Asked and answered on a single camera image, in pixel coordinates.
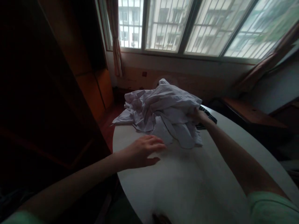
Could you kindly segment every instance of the curtain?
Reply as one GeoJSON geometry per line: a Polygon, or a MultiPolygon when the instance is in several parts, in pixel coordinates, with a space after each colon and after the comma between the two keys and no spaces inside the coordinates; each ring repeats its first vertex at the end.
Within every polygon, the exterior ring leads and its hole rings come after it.
{"type": "Polygon", "coordinates": [[[122,77],[124,75],[124,69],[121,62],[121,48],[118,41],[118,0],[106,0],[106,4],[112,34],[114,71],[116,76],[122,77]]]}
{"type": "Polygon", "coordinates": [[[272,53],[256,64],[244,77],[238,80],[234,88],[241,92],[249,92],[264,73],[272,69],[293,48],[299,38],[299,21],[282,37],[272,53]]]}

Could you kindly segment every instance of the red floor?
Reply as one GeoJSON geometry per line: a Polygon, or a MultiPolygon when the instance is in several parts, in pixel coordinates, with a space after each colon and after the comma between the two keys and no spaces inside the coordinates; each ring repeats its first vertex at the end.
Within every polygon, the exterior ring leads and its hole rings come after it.
{"type": "Polygon", "coordinates": [[[102,135],[111,151],[113,152],[112,142],[115,125],[112,121],[124,111],[125,101],[118,101],[111,106],[106,112],[104,117],[98,122],[102,135]]]}

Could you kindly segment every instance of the white fabric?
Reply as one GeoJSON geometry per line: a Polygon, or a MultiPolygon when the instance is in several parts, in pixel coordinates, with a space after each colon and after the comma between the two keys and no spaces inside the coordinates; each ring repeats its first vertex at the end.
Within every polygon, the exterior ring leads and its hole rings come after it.
{"type": "Polygon", "coordinates": [[[198,97],[161,79],[156,89],[127,93],[125,100],[125,110],[113,124],[132,124],[139,131],[158,136],[165,144],[175,138],[183,148],[202,145],[199,130],[186,116],[201,105],[198,97]]]}

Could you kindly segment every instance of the green sleeve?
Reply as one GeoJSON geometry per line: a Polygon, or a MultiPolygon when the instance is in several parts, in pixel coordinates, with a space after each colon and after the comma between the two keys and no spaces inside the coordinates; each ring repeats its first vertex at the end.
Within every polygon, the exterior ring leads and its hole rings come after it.
{"type": "Polygon", "coordinates": [[[288,199],[271,192],[248,195],[253,223],[299,223],[299,209],[288,199]]]}
{"type": "Polygon", "coordinates": [[[2,224],[44,224],[41,220],[26,211],[13,213],[2,224]]]}

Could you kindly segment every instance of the person's left hand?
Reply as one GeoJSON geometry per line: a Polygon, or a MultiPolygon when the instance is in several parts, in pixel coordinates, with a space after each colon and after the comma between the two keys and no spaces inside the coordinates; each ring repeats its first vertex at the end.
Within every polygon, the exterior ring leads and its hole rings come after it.
{"type": "Polygon", "coordinates": [[[145,135],[130,144],[127,148],[117,152],[122,163],[122,169],[134,169],[155,165],[158,157],[148,158],[154,152],[166,149],[163,141],[154,135],[145,135]]]}

